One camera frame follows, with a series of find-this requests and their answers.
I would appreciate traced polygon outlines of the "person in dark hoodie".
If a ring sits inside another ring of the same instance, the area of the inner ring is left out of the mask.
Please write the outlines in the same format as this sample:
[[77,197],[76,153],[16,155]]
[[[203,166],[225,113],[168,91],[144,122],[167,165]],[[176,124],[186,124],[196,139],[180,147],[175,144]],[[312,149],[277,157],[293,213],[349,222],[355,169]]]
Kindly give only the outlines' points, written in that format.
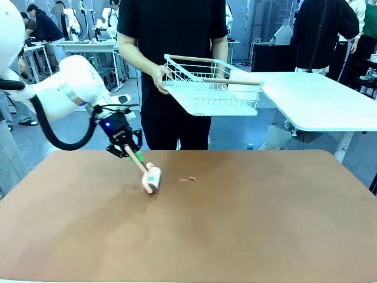
[[47,55],[51,68],[55,71],[61,60],[65,58],[64,50],[57,44],[63,42],[65,38],[55,22],[35,4],[30,4],[27,12],[36,20],[40,41],[47,43],[45,46]]

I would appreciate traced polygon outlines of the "person in white shirt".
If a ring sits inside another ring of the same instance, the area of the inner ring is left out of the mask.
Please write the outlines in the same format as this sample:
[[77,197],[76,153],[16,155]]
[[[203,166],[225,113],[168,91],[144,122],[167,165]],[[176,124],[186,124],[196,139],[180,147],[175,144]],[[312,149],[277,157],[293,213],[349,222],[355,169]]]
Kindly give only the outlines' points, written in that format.
[[326,74],[327,77],[334,81],[338,81],[343,65],[345,63],[346,56],[348,54],[348,44],[350,41],[353,41],[350,53],[354,54],[358,47],[359,39],[362,35],[362,31],[365,25],[365,11],[366,11],[366,2],[365,0],[345,0],[349,6],[355,12],[359,20],[359,34],[353,40],[347,40],[344,36],[338,34],[338,41],[335,46],[335,51],[333,59],[329,65],[329,71]]

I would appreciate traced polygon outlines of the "pink lint roller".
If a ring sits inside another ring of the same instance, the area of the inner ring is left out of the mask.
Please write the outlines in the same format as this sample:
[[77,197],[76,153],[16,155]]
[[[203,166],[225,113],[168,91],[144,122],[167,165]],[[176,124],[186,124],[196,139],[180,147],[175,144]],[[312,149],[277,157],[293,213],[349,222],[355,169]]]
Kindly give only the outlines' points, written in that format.
[[141,184],[144,190],[150,195],[156,193],[160,185],[161,169],[155,166],[152,162],[142,163],[129,145],[126,145],[124,150],[128,154],[129,158],[141,170],[143,174]]

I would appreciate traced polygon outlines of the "grey plastic stool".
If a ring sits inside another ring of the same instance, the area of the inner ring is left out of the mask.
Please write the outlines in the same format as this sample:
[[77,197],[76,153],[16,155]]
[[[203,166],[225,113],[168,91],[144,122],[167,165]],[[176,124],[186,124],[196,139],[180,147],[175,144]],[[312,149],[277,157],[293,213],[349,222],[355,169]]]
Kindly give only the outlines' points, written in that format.
[[99,68],[97,72],[102,78],[107,90],[111,91],[116,87],[116,79],[113,77],[113,71],[111,68]]

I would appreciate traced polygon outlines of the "person in black sweatshirt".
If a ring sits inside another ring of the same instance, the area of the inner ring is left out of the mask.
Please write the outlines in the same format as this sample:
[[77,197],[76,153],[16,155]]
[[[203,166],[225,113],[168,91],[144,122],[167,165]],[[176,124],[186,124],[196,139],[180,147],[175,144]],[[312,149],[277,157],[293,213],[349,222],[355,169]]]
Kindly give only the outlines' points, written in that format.
[[296,15],[290,44],[296,68],[316,71],[330,65],[338,36],[359,34],[359,20],[345,0],[304,0]]

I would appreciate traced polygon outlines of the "white wire dish rack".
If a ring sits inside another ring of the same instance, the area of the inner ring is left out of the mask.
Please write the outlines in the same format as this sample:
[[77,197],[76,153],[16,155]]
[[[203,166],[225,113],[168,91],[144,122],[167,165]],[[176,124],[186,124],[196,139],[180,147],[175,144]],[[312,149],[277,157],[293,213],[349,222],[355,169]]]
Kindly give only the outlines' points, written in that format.
[[[164,81],[167,91],[193,116],[256,116],[257,102],[264,81],[249,76],[226,62],[216,59],[164,56],[171,78]],[[217,64],[226,69],[224,78],[216,78]],[[214,83],[226,83],[217,90]]]

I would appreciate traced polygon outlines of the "person's right hand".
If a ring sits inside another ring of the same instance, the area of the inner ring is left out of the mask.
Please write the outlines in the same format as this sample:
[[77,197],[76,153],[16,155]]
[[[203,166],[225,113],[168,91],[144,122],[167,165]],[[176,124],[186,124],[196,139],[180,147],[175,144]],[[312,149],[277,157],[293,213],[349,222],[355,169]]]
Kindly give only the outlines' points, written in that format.
[[171,78],[171,71],[169,71],[164,65],[156,65],[152,68],[150,76],[154,81],[154,85],[158,91],[162,94],[169,95],[164,83],[163,78]]

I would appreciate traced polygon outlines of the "white house-shaped device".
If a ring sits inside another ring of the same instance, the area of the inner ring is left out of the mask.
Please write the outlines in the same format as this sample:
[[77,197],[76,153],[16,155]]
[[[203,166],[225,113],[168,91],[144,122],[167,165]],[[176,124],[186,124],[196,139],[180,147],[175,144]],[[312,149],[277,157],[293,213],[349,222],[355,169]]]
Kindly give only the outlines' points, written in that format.
[[282,25],[269,41],[271,45],[289,45],[293,35],[290,25]]

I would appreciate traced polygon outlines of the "black cabinet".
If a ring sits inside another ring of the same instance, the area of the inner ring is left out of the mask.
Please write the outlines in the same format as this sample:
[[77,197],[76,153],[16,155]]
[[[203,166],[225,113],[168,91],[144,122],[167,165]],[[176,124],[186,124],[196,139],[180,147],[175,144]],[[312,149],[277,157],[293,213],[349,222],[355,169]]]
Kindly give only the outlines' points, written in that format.
[[293,45],[254,44],[251,72],[293,72],[297,48]]

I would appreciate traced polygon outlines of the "person's right forearm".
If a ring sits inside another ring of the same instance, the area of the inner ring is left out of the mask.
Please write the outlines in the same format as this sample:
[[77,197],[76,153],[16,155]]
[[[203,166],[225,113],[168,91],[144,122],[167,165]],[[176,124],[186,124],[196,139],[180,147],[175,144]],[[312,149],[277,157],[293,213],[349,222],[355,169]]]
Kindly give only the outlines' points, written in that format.
[[138,70],[155,76],[158,73],[158,65],[146,59],[136,46],[136,39],[117,32],[117,42],[120,55]]

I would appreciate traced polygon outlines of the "white workbench with robots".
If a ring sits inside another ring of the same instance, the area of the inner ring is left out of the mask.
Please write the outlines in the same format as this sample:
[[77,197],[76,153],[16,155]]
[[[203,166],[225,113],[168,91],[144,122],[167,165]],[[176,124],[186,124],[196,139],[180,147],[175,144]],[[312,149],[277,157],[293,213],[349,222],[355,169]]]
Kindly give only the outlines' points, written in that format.
[[116,90],[123,86],[127,79],[127,72],[122,67],[123,60],[120,58],[117,43],[114,40],[108,41],[64,41],[53,44],[54,47],[61,47],[66,57],[70,55],[82,55],[95,67],[96,70],[105,67],[112,68],[113,78],[116,82]]

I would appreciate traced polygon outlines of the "man in brown shirt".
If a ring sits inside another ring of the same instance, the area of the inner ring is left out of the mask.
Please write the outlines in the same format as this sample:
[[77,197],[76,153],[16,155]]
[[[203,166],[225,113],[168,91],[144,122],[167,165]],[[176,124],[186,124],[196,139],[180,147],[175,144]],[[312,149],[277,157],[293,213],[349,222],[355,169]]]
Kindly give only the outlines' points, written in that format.
[[21,17],[22,17],[22,19],[24,21],[24,25],[25,25],[25,39],[26,40],[29,39],[29,38],[37,39],[38,33],[37,33],[37,23],[36,23],[36,21],[29,18],[29,16],[24,12],[21,12]]

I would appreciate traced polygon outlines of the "person's left forearm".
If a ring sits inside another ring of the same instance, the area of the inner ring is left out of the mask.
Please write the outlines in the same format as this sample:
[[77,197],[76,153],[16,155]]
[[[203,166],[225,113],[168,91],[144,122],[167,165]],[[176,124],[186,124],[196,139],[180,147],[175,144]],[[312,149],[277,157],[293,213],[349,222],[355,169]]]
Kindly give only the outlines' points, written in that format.
[[[228,43],[227,36],[222,38],[211,39],[211,50],[213,59],[220,60],[222,62],[227,62],[228,57]],[[217,64],[217,69],[215,71],[216,78],[224,78],[224,72],[226,67],[223,64]]]

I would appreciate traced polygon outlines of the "large white table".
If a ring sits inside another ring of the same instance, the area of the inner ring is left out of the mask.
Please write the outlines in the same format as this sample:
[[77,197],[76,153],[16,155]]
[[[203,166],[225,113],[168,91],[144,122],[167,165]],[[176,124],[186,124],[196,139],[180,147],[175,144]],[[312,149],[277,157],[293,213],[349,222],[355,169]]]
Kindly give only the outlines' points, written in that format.
[[377,132],[377,101],[324,75],[233,70],[230,77],[263,81],[263,94],[295,129],[333,133],[340,162],[354,133]]

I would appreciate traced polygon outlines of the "man in grey overshirt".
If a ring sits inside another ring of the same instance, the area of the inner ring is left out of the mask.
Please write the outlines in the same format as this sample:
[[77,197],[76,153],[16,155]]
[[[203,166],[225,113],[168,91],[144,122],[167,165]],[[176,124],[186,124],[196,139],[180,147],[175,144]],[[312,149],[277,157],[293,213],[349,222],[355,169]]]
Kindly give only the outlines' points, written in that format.
[[64,12],[64,9],[65,9],[65,4],[63,3],[63,1],[57,0],[55,2],[55,6],[54,6],[54,12],[55,12],[57,18],[59,19],[59,24],[61,26],[62,34],[63,34],[65,40],[68,41],[70,38],[69,38],[69,35],[68,35],[66,14]]

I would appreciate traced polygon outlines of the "person in grey trousers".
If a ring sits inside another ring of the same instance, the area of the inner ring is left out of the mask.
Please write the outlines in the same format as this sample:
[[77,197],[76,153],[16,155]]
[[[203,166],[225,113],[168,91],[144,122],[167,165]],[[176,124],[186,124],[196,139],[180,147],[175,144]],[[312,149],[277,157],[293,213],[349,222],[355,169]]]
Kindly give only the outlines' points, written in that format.
[[[20,126],[37,126],[38,122],[32,118],[31,111],[27,106],[18,101],[13,101],[16,113],[18,115]],[[6,125],[10,131],[13,131],[14,121],[9,109],[9,99],[6,92],[0,90],[0,112],[5,119]]]

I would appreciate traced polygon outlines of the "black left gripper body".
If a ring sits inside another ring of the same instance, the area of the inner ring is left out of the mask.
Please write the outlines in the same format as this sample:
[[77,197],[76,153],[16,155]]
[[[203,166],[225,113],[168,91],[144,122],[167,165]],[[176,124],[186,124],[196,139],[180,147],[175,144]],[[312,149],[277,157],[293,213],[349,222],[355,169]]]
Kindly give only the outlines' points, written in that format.
[[134,145],[133,130],[123,113],[112,112],[107,117],[99,119],[98,125],[107,135],[111,145]]

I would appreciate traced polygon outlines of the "beige paper bag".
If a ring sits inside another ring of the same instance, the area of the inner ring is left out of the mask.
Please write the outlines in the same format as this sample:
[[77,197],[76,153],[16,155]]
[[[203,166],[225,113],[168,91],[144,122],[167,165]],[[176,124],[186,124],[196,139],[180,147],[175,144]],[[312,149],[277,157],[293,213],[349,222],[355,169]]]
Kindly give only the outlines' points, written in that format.
[[291,139],[292,135],[289,131],[271,124],[267,130],[266,139],[259,150],[286,150]]

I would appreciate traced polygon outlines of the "person in green shirt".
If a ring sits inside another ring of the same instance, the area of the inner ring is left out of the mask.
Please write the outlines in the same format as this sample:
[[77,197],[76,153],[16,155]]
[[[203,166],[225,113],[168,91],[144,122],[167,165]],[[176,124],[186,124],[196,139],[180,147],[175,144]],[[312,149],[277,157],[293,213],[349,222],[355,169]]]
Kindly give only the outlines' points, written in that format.
[[365,11],[365,25],[357,47],[348,56],[340,82],[356,89],[356,79],[365,75],[368,67],[364,61],[370,59],[377,45],[377,0],[369,0]]

